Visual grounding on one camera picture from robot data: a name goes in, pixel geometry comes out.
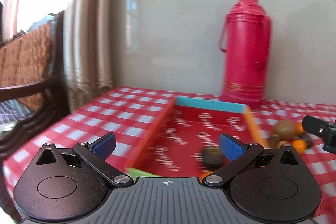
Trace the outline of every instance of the thermos handle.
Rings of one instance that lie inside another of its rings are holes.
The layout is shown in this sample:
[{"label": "thermos handle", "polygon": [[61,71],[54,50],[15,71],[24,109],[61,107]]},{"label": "thermos handle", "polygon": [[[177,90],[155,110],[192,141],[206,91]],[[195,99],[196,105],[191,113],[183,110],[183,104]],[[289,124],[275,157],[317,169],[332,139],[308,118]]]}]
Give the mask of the thermos handle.
[{"label": "thermos handle", "polygon": [[257,60],[255,62],[257,70],[262,70],[265,67],[268,59],[269,40],[271,33],[270,17],[264,16],[261,24],[262,24],[262,34],[261,34],[262,39],[260,44],[259,55],[257,55]]},{"label": "thermos handle", "polygon": [[224,40],[225,35],[226,35],[226,29],[227,29],[227,16],[225,17],[225,22],[224,22],[224,25],[223,25],[223,28],[222,28],[222,31],[221,31],[221,34],[220,34],[220,39],[218,41],[218,47],[219,47],[219,49],[222,52],[225,52],[225,53],[226,53],[226,49],[223,48],[223,40]]}]

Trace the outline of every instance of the blue gripper pad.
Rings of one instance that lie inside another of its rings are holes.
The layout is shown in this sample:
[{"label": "blue gripper pad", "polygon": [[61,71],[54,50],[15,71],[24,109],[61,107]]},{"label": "blue gripper pad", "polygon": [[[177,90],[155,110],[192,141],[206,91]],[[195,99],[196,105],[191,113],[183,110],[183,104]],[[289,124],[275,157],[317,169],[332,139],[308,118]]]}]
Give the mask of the blue gripper pad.
[{"label": "blue gripper pad", "polygon": [[242,155],[247,148],[247,145],[229,134],[222,133],[219,137],[219,149],[230,161]]},{"label": "blue gripper pad", "polygon": [[89,150],[102,160],[106,160],[116,148],[116,137],[110,132],[89,145]]}]

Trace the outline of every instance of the gray wall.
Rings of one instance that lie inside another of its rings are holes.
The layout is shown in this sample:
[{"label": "gray wall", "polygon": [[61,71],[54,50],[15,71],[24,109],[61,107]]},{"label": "gray wall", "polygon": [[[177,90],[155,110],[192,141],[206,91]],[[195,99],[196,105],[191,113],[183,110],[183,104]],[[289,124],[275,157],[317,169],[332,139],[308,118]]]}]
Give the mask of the gray wall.
[{"label": "gray wall", "polygon": [[[127,49],[125,0],[111,0],[115,86],[220,94],[225,56],[217,42],[237,0],[136,1],[138,31]],[[336,103],[336,1],[260,4],[273,19],[266,98]]]}]

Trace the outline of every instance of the tablecloth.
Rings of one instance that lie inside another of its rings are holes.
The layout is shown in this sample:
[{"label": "tablecloth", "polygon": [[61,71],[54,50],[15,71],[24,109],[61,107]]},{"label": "tablecloth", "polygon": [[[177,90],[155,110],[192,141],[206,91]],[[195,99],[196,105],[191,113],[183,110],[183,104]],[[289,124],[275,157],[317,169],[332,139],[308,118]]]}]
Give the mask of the tablecloth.
[{"label": "tablecloth", "polygon": [[[151,122],[176,95],[219,100],[218,96],[196,93],[129,87],[112,90],[45,130],[9,157],[3,165],[8,192],[12,195],[25,168],[47,142],[54,143],[57,148],[68,148],[80,141],[91,143],[107,132],[115,132],[117,146],[106,162],[124,170],[132,150]],[[334,122],[336,106],[269,100],[264,102],[261,110],[254,112],[263,137],[270,134],[277,121],[289,119],[299,122],[305,115]],[[325,152],[322,140],[311,136],[314,146],[302,157],[322,190],[322,200],[314,220],[319,224],[336,223],[336,155]]]}]

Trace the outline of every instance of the dark round fruit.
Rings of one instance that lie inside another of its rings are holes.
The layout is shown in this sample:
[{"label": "dark round fruit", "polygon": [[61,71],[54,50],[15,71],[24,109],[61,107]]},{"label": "dark round fruit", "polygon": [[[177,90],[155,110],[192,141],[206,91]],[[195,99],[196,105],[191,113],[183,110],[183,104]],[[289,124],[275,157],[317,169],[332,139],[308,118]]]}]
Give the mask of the dark round fruit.
[{"label": "dark round fruit", "polygon": [[309,136],[309,133],[304,132],[300,138],[304,140],[307,144],[307,149],[311,148],[314,145],[313,139]]},{"label": "dark round fruit", "polygon": [[224,165],[226,157],[218,146],[206,146],[202,149],[203,166],[209,171],[216,171]]},{"label": "dark round fruit", "polygon": [[290,121],[279,121],[273,128],[273,132],[281,137],[282,141],[289,141],[295,137],[295,124]]},{"label": "dark round fruit", "polygon": [[270,148],[276,148],[279,142],[281,142],[281,137],[278,134],[273,133],[268,138],[268,145]]}]

